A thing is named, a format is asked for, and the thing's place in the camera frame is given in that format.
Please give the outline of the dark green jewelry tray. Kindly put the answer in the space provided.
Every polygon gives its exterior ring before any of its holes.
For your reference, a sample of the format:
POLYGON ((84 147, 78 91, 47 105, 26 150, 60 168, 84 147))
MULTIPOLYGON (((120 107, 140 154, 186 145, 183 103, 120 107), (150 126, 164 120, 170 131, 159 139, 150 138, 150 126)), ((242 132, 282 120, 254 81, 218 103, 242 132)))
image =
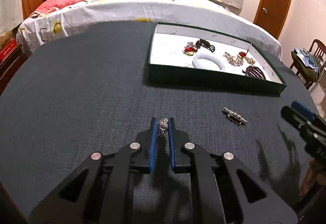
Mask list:
POLYGON ((195 26, 156 23, 148 52, 149 81, 158 85, 211 88, 222 91, 280 95, 287 87, 279 71, 254 43, 241 38, 195 26), (183 49, 193 42, 198 51, 187 56, 183 49), (223 56, 247 52, 255 60, 251 66, 243 58, 243 66, 232 66, 223 56), (198 54, 219 58, 225 71, 196 69, 192 65, 198 54))

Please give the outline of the white jade bangle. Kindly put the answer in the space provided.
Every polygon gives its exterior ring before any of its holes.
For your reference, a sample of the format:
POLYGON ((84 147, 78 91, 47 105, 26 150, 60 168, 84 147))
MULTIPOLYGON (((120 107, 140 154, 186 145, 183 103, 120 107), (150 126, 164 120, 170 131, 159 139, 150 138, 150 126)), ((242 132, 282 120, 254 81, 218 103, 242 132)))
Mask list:
POLYGON ((225 71, 223 62, 219 58, 209 54, 196 55, 192 61, 192 65, 194 68, 201 70, 225 71))

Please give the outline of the gold leaf brooch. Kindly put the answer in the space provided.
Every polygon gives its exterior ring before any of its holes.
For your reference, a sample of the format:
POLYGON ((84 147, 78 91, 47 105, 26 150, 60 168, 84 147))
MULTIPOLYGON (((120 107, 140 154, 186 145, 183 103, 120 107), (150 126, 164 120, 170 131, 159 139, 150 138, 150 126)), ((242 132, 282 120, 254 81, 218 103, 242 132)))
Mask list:
POLYGON ((232 56, 228 52, 225 52, 223 56, 227 59, 228 63, 232 66, 243 66, 243 60, 241 58, 238 58, 237 56, 232 56))

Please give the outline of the wooden chair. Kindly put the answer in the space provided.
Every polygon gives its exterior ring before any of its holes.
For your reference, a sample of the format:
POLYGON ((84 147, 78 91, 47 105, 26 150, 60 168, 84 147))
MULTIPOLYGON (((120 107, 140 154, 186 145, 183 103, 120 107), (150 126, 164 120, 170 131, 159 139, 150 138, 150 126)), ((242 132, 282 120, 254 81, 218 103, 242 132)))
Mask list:
POLYGON ((319 39, 314 39, 310 48, 291 51, 292 64, 290 69, 295 68, 296 75, 301 76, 307 90, 319 81, 325 70, 325 44, 319 39))

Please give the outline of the brown plush toy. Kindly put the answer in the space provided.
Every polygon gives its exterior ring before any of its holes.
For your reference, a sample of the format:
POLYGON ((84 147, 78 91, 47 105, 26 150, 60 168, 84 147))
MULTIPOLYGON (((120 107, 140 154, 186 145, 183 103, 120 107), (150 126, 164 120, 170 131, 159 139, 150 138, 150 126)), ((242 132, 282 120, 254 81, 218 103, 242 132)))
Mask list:
POLYGON ((0 36, 0 50, 5 47, 13 38, 12 31, 7 31, 4 35, 0 36))

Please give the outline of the bed with patterned sheet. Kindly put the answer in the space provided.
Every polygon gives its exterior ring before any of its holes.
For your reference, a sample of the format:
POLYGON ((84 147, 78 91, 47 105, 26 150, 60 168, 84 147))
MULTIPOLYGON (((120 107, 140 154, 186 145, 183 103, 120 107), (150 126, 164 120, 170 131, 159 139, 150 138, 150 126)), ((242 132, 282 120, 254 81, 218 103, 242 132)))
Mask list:
POLYGON ((271 34, 209 0, 47 0, 19 26, 16 39, 31 55, 52 40, 81 34, 100 22, 141 21, 191 25, 248 40, 282 58, 271 34))

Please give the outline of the dark wooden nightstand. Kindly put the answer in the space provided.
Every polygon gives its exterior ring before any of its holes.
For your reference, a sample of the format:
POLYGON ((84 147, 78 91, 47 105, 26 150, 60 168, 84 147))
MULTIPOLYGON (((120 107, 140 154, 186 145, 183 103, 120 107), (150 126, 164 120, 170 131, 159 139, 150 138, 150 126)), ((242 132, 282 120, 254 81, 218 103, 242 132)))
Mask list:
POLYGON ((19 70, 20 66, 27 60, 27 56, 22 51, 22 45, 18 44, 17 48, 7 58, 1 62, 0 68, 0 94, 3 93, 8 83, 19 70))

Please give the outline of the silver bar hair clip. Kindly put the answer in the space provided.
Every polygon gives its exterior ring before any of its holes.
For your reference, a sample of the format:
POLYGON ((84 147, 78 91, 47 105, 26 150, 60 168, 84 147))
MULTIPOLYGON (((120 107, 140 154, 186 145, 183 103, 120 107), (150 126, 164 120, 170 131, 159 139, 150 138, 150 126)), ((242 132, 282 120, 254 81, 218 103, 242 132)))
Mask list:
POLYGON ((248 124, 249 122, 244 119, 240 114, 238 114, 237 112, 235 111, 232 111, 228 108, 223 108, 223 111, 222 111, 226 118, 229 119, 230 121, 232 121, 233 123, 237 124, 237 125, 246 125, 248 124))

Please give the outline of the red box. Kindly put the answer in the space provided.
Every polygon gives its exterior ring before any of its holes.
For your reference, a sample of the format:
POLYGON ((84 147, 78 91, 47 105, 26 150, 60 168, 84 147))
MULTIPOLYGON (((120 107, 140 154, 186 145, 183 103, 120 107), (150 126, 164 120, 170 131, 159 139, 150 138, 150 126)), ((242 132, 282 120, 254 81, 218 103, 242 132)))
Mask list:
POLYGON ((4 61, 16 48, 18 44, 15 38, 12 38, 0 52, 0 62, 4 61))

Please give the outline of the red gold keychain charm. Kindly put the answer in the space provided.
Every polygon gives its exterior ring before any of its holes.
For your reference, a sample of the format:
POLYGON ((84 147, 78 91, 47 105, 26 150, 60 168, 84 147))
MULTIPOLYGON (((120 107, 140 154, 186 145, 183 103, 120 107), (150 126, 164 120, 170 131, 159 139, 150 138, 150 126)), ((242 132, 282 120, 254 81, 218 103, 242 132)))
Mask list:
POLYGON ((183 49, 183 53, 187 56, 193 56, 197 53, 198 49, 193 42, 188 42, 186 47, 183 49))

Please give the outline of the pile of clothes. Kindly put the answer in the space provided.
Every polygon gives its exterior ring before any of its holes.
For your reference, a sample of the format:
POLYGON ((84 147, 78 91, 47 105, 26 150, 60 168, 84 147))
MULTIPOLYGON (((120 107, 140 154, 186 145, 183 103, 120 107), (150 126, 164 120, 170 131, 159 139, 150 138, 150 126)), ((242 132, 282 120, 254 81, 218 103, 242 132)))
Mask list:
POLYGON ((314 57, 303 49, 294 49, 291 52, 292 67, 295 67, 306 81, 316 82, 319 78, 319 69, 314 57))

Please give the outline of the silver rhinestone brooch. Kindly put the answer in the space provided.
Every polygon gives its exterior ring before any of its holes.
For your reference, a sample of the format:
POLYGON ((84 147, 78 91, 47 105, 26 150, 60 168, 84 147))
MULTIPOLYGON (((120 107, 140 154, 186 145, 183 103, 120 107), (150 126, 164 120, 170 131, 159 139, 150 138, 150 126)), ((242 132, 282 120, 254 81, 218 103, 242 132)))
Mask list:
POLYGON ((168 118, 162 118, 159 120, 158 125, 157 125, 157 135, 159 137, 164 136, 164 134, 168 131, 169 129, 169 120, 168 118))

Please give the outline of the small red gold charm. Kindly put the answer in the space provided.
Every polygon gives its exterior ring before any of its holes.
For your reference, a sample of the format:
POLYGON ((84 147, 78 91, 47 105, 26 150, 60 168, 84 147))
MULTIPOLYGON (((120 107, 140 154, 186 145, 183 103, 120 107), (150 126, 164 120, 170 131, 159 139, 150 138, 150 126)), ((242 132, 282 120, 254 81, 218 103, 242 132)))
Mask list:
POLYGON ((237 57, 240 58, 240 59, 243 59, 244 57, 246 57, 246 55, 247 55, 248 52, 249 51, 247 51, 247 52, 241 51, 241 52, 239 52, 239 54, 237 55, 237 57))

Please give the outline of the pink gold cluster brooch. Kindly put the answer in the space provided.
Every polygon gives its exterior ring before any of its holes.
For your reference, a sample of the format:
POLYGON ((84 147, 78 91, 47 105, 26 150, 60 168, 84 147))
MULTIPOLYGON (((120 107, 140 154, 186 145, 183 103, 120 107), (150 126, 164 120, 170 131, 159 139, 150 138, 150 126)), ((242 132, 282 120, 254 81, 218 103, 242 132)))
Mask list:
POLYGON ((244 59, 247 61, 249 65, 254 66, 255 60, 253 58, 245 56, 244 59))

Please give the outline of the dark grey table cloth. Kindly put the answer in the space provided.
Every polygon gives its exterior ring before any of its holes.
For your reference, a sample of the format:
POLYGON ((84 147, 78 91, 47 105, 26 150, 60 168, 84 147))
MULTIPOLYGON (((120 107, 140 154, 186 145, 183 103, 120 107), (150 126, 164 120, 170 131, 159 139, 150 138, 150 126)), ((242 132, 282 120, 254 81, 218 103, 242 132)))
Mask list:
POLYGON ((152 23, 99 23, 42 46, 11 79, 1 95, 1 183, 22 214, 91 153, 118 151, 153 117, 173 117, 191 141, 234 153, 285 202, 298 202, 310 157, 281 108, 294 100, 316 107, 296 74, 268 54, 287 83, 277 97, 153 85, 153 30, 152 23), (233 123, 224 107, 249 123, 233 123))

